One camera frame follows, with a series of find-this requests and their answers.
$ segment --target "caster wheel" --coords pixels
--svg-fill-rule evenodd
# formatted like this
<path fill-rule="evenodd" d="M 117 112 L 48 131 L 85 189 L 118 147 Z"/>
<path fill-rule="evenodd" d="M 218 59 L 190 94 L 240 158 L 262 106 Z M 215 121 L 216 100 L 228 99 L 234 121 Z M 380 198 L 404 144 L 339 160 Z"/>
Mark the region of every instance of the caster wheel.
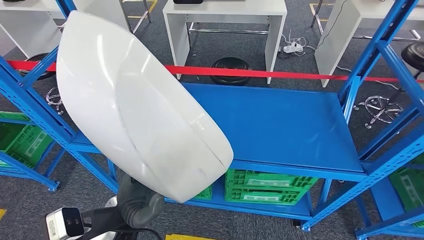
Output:
<path fill-rule="evenodd" d="M 291 224 L 296 227 L 297 229 L 301 229 L 301 221 L 299 220 L 292 220 Z"/>

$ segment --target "white cable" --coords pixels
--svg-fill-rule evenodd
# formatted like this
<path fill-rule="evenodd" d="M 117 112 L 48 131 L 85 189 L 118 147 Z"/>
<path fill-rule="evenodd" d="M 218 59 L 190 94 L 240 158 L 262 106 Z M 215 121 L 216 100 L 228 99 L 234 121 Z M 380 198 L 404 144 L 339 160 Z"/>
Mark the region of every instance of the white cable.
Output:
<path fill-rule="evenodd" d="M 350 72 L 350 73 L 352 72 L 352 70 L 347 69 L 347 68 L 344 68 L 344 67 L 336 66 L 336 68 L 338 68 L 338 69 L 340 69 L 340 70 L 348 71 L 348 72 Z M 390 86 L 390 87 L 392 87 L 392 88 L 394 88 L 394 89 L 396 89 L 396 90 L 399 90 L 399 88 L 398 88 L 398 87 L 396 87 L 396 86 L 395 86 L 395 85 L 393 85 L 393 84 L 390 84 L 390 83 L 387 83 L 387 82 L 383 82 L 383 81 L 375 81 L 375 82 L 377 82 L 377 83 L 379 83 L 379 84 L 387 85 L 387 86 Z"/>
<path fill-rule="evenodd" d="M 390 87 L 392 87 L 392 88 L 394 88 L 396 90 L 399 90 L 399 88 L 398 87 L 395 87 L 393 84 L 390 84 L 390 83 L 387 83 L 387 82 L 383 82 L 383 81 L 376 81 L 376 82 L 379 83 L 379 84 L 388 85 L 388 86 L 390 86 Z"/>
<path fill-rule="evenodd" d="M 344 68 L 344 67 L 336 66 L 336 68 L 338 68 L 338 69 L 340 69 L 340 70 L 348 71 L 349 73 L 351 73 L 351 72 L 352 72 L 352 70 L 347 69 L 347 68 Z"/>

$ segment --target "black stool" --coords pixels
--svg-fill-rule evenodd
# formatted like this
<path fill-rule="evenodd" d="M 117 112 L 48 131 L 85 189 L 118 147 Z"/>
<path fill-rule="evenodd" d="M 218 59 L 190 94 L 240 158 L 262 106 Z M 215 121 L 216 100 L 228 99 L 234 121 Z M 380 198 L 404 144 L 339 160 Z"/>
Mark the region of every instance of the black stool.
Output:
<path fill-rule="evenodd" d="M 424 72 L 424 42 L 416 42 L 408 45 L 402 50 L 400 55 L 407 64 L 418 70 L 414 75 L 414 78 L 417 79 L 418 76 Z M 395 102 L 403 92 L 402 88 L 399 88 L 389 98 L 378 95 L 370 96 L 365 102 L 359 103 L 358 105 L 365 106 L 366 111 L 373 117 L 369 123 L 365 123 L 365 127 L 370 129 L 372 127 L 371 125 L 376 120 L 391 124 L 395 117 L 404 111 L 404 109 Z M 359 107 L 355 105 L 353 109 L 359 110 Z"/>

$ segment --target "blue metal shelf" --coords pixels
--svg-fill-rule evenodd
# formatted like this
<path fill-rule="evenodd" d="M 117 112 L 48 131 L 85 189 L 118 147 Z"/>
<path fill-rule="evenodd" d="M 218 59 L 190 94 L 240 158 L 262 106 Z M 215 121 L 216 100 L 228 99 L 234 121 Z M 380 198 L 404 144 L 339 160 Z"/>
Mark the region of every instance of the blue metal shelf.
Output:
<path fill-rule="evenodd" d="M 227 136 L 234 159 L 364 172 L 336 93 L 183 85 Z"/>
<path fill-rule="evenodd" d="M 310 213 L 312 206 L 310 205 L 308 194 L 305 194 L 296 205 L 288 206 L 260 203 L 226 202 L 224 200 L 224 191 L 225 178 L 221 177 L 213 184 L 212 200 L 191 199 L 186 201 L 184 204 L 299 220 L 309 220 L 312 218 Z M 169 203 L 175 203 L 174 200 L 169 198 L 166 198 L 165 200 Z"/>
<path fill-rule="evenodd" d="M 404 206 L 388 177 L 371 187 L 375 205 L 382 221 L 404 214 Z"/>
<path fill-rule="evenodd" d="M 386 234 L 386 235 L 397 235 L 405 237 L 424 237 L 424 228 L 414 227 L 408 221 L 410 218 L 404 218 L 404 221 L 395 220 L 400 219 L 407 213 L 404 210 L 402 201 L 400 200 L 398 193 L 393 188 L 392 183 L 388 177 L 379 181 L 376 185 L 371 187 L 371 193 L 374 198 L 375 206 L 378 209 L 380 216 L 381 227 L 372 225 L 368 220 L 366 210 L 362 206 L 362 200 L 358 199 L 359 209 L 362 216 L 365 219 L 365 228 L 356 231 L 358 240 L 365 240 L 369 236 Z"/>
<path fill-rule="evenodd" d="M 363 167 L 348 128 L 359 86 L 381 55 L 388 59 L 402 87 L 413 99 L 413 105 L 397 118 L 399 120 L 394 121 L 394 125 L 389 125 L 371 141 L 360 153 L 361 159 L 366 160 L 395 136 L 399 129 L 415 119 L 419 112 L 423 114 L 424 92 L 388 45 L 417 1 L 394 1 L 338 95 L 272 88 L 183 84 L 228 137 L 235 157 L 231 168 L 325 178 L 318 206 L 314 210 L 311 209 L 309 193 L 295 206 L 225 202 L 224 186 L 220 181 L 213 188 L 211 201 L 192 199 L 187 204 L 300 219 L 302 230 L 309 231 L 310 227 L 422 153 L 424 123 L 376 161 Z M 65 16 L 75 9 L 71 0 L 57 0 L 57 3 Z M 55 60 L 56 54 L 57 49 L 25 77 L 18 75 L 0 57 L 0 93 L 60 144 L 63 152 L 71 154 L 116 193 L 118 183 L 113 170 L 109 175 L 87 154 L 100 153 L 99 150 L 81 132 L 75 132 L 31 88 L 31 84 Z M 7 156 L 5 158 L 5 162 L 13 162 Z M 30 176 L 39 182 L 43 177 L 32 169 L 24 168 L 19 162 L 15 166 L 18 172 L 10 174 L 17 177 L 25 171 L 30 173 L 26 177 Z M 327 200 L 332 179 L 348 180 L 352 184 Z M 424 219 L 424 207 L 413 214 L 405 213 L 402 217 L 408 218 L 402 220 L 402 223 Z M 392 222 L 397 221 L 397 218 L 387 221 L 393 226 L 395 223 Z"/>
<path fill-rule="evenodd" d="M 62 156 L 65 153 L 65 150 L 61 148 L 61 150 L 55 156 L 54 160 L 50 163 L 44 174 L 38 173 L 38 168 L 44 162 L 47 155 L 50 153 L 55 144 L 56 142 L 52 141 L 47 146 L 47 148 L 42 153 L 41 158 L 38 160 L 37 164 L 33 168 L 27 167 L 24 164 L 20 163 L 18 160 L 8 156 L 6 153 L 0 152 L 0 160 L 9 165 L 8 167 L 0 167 L 0 176 L 36 180 L 41 184 L 48 186 L 49 191 L 56 191 L 60 185 L 60 182 L 49 179 L 49 176 L 61 160 Z"/>

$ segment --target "white plastic shell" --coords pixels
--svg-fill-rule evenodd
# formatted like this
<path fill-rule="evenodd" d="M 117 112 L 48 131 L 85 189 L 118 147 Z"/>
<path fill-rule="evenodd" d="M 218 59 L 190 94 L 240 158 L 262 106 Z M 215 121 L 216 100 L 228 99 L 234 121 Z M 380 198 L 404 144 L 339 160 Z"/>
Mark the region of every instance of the white plastic shell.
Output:
<path fill-rule="evenodd" d="M 182 203 L 230 166 L 223 132 L 128 30 L 71 12 L 56 71 L 63 104 L 82 133 L 150 189 Z"/>

